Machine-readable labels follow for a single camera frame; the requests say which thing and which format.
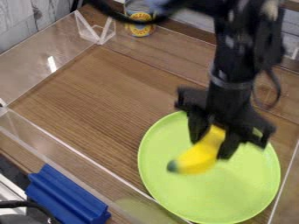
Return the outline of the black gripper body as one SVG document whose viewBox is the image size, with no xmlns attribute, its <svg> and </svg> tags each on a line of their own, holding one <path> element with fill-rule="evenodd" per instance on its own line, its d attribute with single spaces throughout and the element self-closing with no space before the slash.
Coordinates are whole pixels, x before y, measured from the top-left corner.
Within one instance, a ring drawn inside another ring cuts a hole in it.
<svg viewBox="0 0 299 224">
<path fill-rule="evenodd" d="M 207 89 L 178 87 L 175 107 L 188 114 L 210 114 L 211 125 L 238 133 L 242 143 L 251 142 L 265 148 L 277 131 L 275 125 L 255 111 L 251 104 L 251 87 L 228 89 L 214 81 Z"/>
</svg>

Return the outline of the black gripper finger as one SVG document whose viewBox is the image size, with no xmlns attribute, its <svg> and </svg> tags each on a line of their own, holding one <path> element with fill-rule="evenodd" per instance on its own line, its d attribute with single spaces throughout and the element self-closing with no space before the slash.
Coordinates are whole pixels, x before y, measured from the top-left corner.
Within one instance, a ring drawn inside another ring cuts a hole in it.
<svg viewBox="0 0 299 224">
<path fill-rule="evenodd" d="M 228 160 L 239 148 L 242 137 L 238 133 L 227 132 L 219 147 L 218 159 Z"/>
<path fill-rule="evenodd" d="M 211 128 L 211 115 L 200 112 L 188 114 L 188 130 L 191 143 L 196 144 Z"/>
</svg>

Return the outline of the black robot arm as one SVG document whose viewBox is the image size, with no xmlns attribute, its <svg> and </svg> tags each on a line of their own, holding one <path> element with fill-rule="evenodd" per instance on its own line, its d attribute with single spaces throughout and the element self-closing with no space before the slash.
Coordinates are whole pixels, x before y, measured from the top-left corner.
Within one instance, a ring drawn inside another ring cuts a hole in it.
<svg viewBox="0 0 299 224">
<path fill-rule="evenodd" d="M 188 116 L 190 138 L 196 144 L 214 126 L 226 131 L 216 158 L 230 159 L 241 144 L 266 147 L 277 127 L 254 110 L 257 77 L 267 74 L 281 89 L 274 66 L 285 57 L 282 0 L 144 0 L 160 24 L 188 8 L 212 17 L 216 51 L 206 91 L 180 87 L 175 107 Z"/>
</svg>

